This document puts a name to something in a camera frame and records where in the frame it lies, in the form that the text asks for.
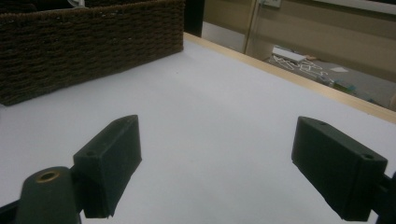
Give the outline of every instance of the brass insert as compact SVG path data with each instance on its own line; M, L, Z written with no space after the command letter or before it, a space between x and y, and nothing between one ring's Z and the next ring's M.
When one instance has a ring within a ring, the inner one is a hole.
M40 175L35 182L37 183L47 183L52 181L53 179L56 179L58 176L60 175L60 173L58 171L48 171L42 175Z

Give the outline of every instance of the floor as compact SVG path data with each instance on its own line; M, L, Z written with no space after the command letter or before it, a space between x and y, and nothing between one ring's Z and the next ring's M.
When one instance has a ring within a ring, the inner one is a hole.
M237 32L204 22L202 38L223 47L243 52L245 36ZM321 60L294 63L272 56L265 60L298 76L306 77L365 101L396 110L390 103L396 97L396 83L373 77L334 63Z

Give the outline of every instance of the white object on floor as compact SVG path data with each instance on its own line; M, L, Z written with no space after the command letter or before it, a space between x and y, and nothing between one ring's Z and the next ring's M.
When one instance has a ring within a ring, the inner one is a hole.
M302 56L300 54L296 54L296 53L293 53L293 52L290 52L290 51L287 51L284 49L279 49L277 47L274 47L273 54L275 54L279 57L282 57L284 59L291 60L296 63L300 63L301 61L306 59L305 56Z
M331 68L330 70L332 70L332 71L334 71L334 72L339 72L339 73L345 73L345 72L348 72L345 68L343 68L343 67L334 67L334 68Z

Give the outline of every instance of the brown wicker basket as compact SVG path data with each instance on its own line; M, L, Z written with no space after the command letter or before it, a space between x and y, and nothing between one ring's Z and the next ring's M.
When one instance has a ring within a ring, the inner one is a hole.
M183 50L184 0L86 0L86 7L0 14L0 104Z

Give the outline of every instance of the white tabletop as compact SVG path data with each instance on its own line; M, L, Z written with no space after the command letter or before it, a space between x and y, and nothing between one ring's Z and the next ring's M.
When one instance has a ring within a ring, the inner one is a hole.
M116 215L83 223L344 223L291 162L299 116L330 123L396 171L394 123L185 41L156 62L1 106L0 205L132 114L143 161Z

